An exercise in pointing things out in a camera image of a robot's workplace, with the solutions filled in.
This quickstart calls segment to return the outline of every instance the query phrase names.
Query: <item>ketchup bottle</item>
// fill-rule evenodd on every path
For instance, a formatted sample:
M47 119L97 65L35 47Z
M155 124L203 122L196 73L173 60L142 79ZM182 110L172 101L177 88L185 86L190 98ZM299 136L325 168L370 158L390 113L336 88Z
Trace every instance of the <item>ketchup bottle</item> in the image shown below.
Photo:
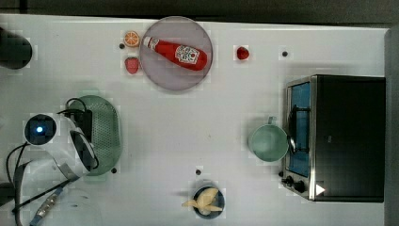
M144 45L156 53L164 56L169 61L192 71L202 70L207 62L205 52L191 46L146 37Z

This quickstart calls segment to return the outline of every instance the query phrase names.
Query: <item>toaster oven knob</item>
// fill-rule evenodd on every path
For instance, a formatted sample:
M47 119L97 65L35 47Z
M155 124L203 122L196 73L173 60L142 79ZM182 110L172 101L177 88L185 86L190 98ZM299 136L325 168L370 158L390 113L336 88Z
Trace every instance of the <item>toaster oven knob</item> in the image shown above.
M303 181L295 182L294 189L299 193L303 193L305 191L305 183Z
M294 183L294 179L291 176L287 176L285 179L281 179L281 181L286 184L288 187L291 187Z

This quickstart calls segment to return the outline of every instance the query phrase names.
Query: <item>table surface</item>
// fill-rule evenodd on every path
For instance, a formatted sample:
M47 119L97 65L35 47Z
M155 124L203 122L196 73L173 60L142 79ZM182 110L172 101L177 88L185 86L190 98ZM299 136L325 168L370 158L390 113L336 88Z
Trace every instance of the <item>table surface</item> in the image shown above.
M269 116L282 125L287 82L317 73L384 76L386 29L199 23L213 42L213 67L193 89L170 92L141 70L129 75L123 61L138 49L119 48L126 31L142 36L154 22L0 15L0 26L34 47L28 67L0 68L0 158L24 141L23 123L32 114L98 94L120 113L118 172L81 178L71 188L93 197L104 225L383 225L383 203L308 202L285 189L280 162L257 159L247 136ZM241 45L250 51L248 61L234 57ZM226 198L213 220L181 207L206 180ZM10 205L0 209L0 219L12 225Z

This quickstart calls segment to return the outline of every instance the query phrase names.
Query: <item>green mug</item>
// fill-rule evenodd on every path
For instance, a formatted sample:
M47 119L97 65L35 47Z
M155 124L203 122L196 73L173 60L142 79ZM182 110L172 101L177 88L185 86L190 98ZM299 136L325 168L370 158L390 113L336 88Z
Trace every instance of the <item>green mug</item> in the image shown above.
M280 160L289 149L289 137L273 123L274 119L269 117L268 124L256 129L248 139L249 149L265 162Z

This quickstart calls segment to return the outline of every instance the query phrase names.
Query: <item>red cherry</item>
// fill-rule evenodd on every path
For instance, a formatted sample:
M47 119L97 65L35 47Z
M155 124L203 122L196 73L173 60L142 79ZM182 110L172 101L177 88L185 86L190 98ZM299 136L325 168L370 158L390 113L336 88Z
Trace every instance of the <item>red cherry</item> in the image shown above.
M125 59L125 67L130 74L137 73L139 66L138 58L128 57Z
M249 51L248 49L244 47L240 47L237 49L237 57L241 60L246 59L249 57Z

